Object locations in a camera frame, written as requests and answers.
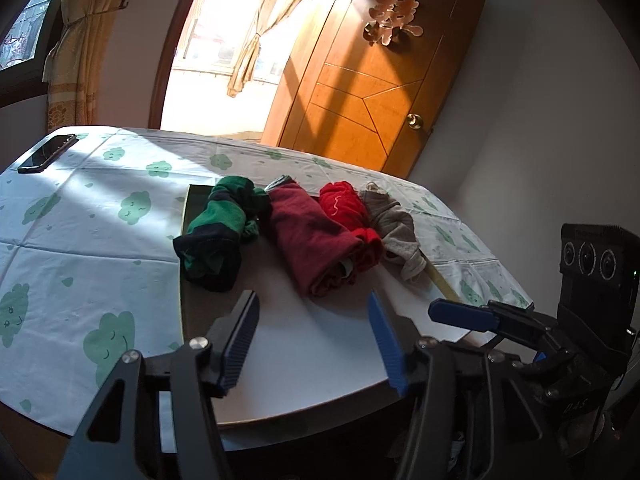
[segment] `window frame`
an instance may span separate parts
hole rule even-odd
[[[62,36],[61,1],[50,0],[31,59],[0,70],[0,108],[25,99],[46,95],[49,84],[42,81],[44,63]],[[11,29],[19,14],[8,25]]]

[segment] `green and black cloth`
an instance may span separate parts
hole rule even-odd
[[[187,234],[174,238],[187,279],[207,290],[230,290],[242,261],[240,243],[257,237],[257,215],[269,206],[269,195],[248,178],[220,179]]]

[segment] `white wall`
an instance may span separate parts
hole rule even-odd
[[[0,108],[0,172],[46,133],[46,95]]]
[[[178,0],[129,0],[100,73],[97,124],[146,128],[160,53]]]
[[[640,70],[596,0],[487,0],[410,179],[555,314],[564,222],[640,234]]]

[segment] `table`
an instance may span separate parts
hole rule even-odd
[[[79,142],[44,172],[18,174],[24,155],[0,175],[0,400],[54,430],[74,432],[124,350],[150,356],[182,343],[172,239],[180,234],[190,184],[213,186],[241,174],[264,186],[290,174],[317,194],[329,181],[348,180],[357,189],[376,182],[412,213],[424,253],[461,298],[530,303],[482,241],[416,184],[228,139],[106,126],[55,132],[71,133]],[[266,240],[245,246],[242,257],[234,289],[208,300],[213,317],[243,288],[256,290],[262,305],[238,386],[214,402],[223,428],[324,406],[384,383],[366,317],[373,286],[383,287],[422,333],[447,340],[466,333],[431,322],[426,307],[442,294],[426,276],[407,284],[397,268],[380,265],[355,286],[312,300],[299,297]],[[209,323],[202,319],[202,332]],[[163,401],[165,449],[172,444],[169,410]],[[248,445],[241,440],[230,437],[225,445]]]

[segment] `camera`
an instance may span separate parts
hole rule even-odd
[[[558,325],[613,376],[623,374],[636,332],[640,238],[618,226],[564,224]]]

